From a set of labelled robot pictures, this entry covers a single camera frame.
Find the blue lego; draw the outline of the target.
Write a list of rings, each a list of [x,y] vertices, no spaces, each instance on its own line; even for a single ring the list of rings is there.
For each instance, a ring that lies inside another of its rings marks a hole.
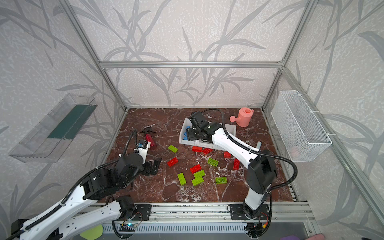
[[[189,128],[190,128],[190,126],[187,126],[187,127],[186,127],[186,130],[185,130],[185,132],[184,132],[183,140],[185,140],[185,141],[188,140],[188,131],[187,131],[187,129],[189,129]]]

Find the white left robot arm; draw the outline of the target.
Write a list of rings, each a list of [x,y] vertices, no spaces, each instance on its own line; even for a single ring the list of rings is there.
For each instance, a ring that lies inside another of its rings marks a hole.
[[[132,185],[139,175],[150,175],[153,164],[146,162],[146,158],[152,143],[146,139],[138,140],[136,130],[131,133],[129,139],[135,141],[132,153],[128,154],[128,147],[125,146],[117,160],[86,173],[58,203],[29,220],[15,221],[9,239],[66,240],[108,221],[134,219],[140,210],[131,196],[119,197],[112,202],[106,202],[106,205],[98,210],[78,214]]]

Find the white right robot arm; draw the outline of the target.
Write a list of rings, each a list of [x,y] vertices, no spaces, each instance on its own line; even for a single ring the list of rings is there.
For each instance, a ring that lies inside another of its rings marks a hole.
[[[224,123],[224,113],[210,108],[193,112],[189,120],[192,126],[187,129],[189,141],[203,140],[229,152],[247,168],[248,194],[243,202],[243,211],[247,219],[253,220],[261,212],[262,204],[272,191],[291,184],[298,176],[296,164],[284,157],[275,156],[247,145],[228,132]],[[284,183],[273,186],[277,177],[275,160],[288,163],[293,167],[293,175]]]

